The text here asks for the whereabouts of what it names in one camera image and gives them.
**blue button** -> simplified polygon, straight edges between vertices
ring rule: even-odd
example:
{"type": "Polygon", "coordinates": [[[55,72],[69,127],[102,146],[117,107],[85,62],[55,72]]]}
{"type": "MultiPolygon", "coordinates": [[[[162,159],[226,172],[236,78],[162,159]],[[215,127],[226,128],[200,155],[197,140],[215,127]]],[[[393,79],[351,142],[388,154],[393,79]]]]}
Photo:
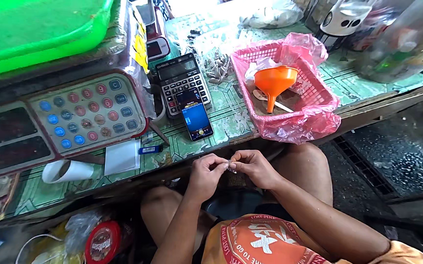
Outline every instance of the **blue button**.
{"type": "Polygon", "coordinates": [[[78,135],[74,137],[74,142],[76,142],[76,144],[78,145],[83,145],[84,144],[84,137],[78,135]]]}
{"type": "Polygon", "coordinates": [[[69,123],[68,124],[68,130],[71,133],[76,133],[76,132],[78,132],[78,126],[75,123],[69,123]]]}
{"type": "Polygon", "coordinates": [[[63,148],[70,148],[71,147],[71,141],[69,141],[69,140],[62,140],[62,147],[63,148]]]}
{"type": "Polygon", "coordinates": [[[55,115],[49,115],[47,117],[47,120],[49,121],[49,123],[51,124],[56,124],[58,123],[58,117],[56,117],[55,115]]]}
{"type": "Polygon", "coordinates": [[[45,111],[45,112],[48,112],[50,111],[50,109],[52,109],[52,106],[47,101],[40,101],[39,106],[40,106],[40,109],[42,109],[42,111],[45,111]]]}
{"type": "Polygon", "coordinates": [[[65,135],[65,130],[64,130],[64,129],[62,129],[61,127],[57,126],[57,127],[55,128],[55,135],[57,135],[57,136],[59,136],[59,137],[62,137],[62,136],[64,136],[64,135],[65,135]]]}
{"type": "Polygon", "coordinates": [[[136,128],[138,125],[136,123],[135,120],[130,120],[126,122],[126,127],[128,127],[128,129],[134,129],[136,128]]]}
{"type": "Polygon", "coordinates": [[[120,110],[122,116],[129,117],[133,114],[132,109],[130,107],[124,107],[120,110]]]}
{"type": "Polygon", "coordinates": [[[110,81],[109,82],[109,87],[113,91],[115,91],[115,90],[118,90],[118,89],[122,88],[122,85],[120,84],[120,81],[119,80],[114,80],[114,81],[110,81]]]}
{"type": "Polygon", "coordinates": [[[121,94],[117,94],[115,96],[115,101],[117,102],[117,104],[123,104],[126,102],[126,96],[125,94],[121,93],[121,94]]]}
{"type": "Polygon", "coordinates": [[[53,98],[53,104],[58,107],[62,107],[63,105],[65,105],[65,100],[61,98],[60,96],[57,96],[53,98]]]}
{"type": "Polygon", "coordinates": [[[114,125],[114,127],[112,128],[114,129],[115,133],[122,133],[123,131],[125,131],[125,128],[121,123],[114,125]]]}
{"type": "Polygon", "coordinates": [[[70,119],[71,119],[71,117],[73,116],[73,114],[72,114],[72,113],[70,113],[70,111],[68,111],[68,110],[63,110],[63,111],[61,112],[61,115],[62,115],[62,118],[63,118],[64,120],[70,120],[70,119]]]}

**paper cup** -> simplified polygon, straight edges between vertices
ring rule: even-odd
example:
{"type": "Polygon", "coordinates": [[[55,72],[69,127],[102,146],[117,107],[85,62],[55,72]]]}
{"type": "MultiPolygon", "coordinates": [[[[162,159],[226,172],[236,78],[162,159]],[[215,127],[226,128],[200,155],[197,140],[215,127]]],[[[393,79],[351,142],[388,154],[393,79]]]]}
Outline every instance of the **paper cup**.
{"type": "Polygon", "coordinates": [[[42,180],[45,183],[58,183],[70,180],[82,180],[91,178],[94,168],[89,163],[59,160],[45,165],[42,172],[42,180]]]}

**table surface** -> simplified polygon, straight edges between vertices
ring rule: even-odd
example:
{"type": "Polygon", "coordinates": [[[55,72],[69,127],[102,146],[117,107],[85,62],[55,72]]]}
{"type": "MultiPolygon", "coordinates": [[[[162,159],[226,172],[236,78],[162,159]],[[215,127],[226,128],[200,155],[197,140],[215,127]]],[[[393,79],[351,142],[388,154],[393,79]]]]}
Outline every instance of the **table surface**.
{"type": "MultiPolygon", "coordinates": [[[[282,39],[290,32],[309,33],[309,30],[301,23],[273,30],[240,29],[238,14],[233,14],[233,10],[236,10],[233,6],[239,3],[240,0],[231,1],[218,5],[207,13],[192,14],[170,20],[166,23],[168,35],[171,39],[184,43],[191,29],[199,29],[202,31],[202,35],[195,40],[198,46],[197,50],[202,49],[202,52],[206,52],[207,48],[211,49],[217,44],[223,46],[224,49],[228,47],[232,49],[237,44],[251,41],[282,39]]],[[[423,86],[423,74],[393,84],[381,84],[362,79],[352,66],[353,60],[352,53],[338,50],[319,66],[323,80],[341,99],[341,108],[337,112],[349,109],[350,106],[361,101],[378,98],[383,94],[404,93],[423,86]]],[[[161,128],[171,146],[165,147],[162,153],[141,155],[140,168],[137,170],[103,175],[103,166],[95,165],[92,179],[57,184],[42,182],[43,166],[25,171],[21,173],[18,189],[4,218],[33,213],[49,207],[51,209],[45,211],[44,214],[50,215],[51,210],[54,212],[60,210],[60,207],[66,206],[75,198],[86,195],[89,190],[166,167],[233,144],[233,142],[256,137],[257,131],[249,118],[238,86],[235,84],[237,81],[234,76],[227,78],[219,85],[208,83],[213,103],[213,108],[208,110],[208,116],[214,129],[213,136],[192,142],[182,119],[174,119],[169,120],[169,123],[161,128]]],[[[162,140],[154,134],[154,141],[142,144],[142,147],[161,143],[162,140]]],[[[98,150],[94,154],[104,155],[105,149],[98,150]]]]}

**orange t-shirt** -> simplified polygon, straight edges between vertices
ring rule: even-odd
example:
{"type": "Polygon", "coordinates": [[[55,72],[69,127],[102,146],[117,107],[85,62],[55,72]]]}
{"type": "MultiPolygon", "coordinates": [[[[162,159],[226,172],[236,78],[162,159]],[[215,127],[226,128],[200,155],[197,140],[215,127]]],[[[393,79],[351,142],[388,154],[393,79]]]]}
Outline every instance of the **orange t-shirt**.
{"type": "MultiPolygon", "coordinates": [[[[329,264],[330,255],[295,223],[245,215],[215,225],[208,233],[203,264],[329,264]]],[[[423,253],[401,242],[372,263],[423,264],[423,253]]],[[[338,264],[349,263],[344,260],[338,264]]]]}

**red lid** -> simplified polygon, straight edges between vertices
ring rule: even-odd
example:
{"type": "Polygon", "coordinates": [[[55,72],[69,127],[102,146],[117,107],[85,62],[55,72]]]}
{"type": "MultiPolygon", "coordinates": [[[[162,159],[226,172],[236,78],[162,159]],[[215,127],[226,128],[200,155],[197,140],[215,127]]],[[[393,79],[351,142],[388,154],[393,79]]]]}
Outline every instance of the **red lid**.
{"type": "Polygon", "coordinates": [[[108,264],[120,246],[120,226],[115,221],[97,225],[89,235],[84,255],[87,264],[108,264]]]}

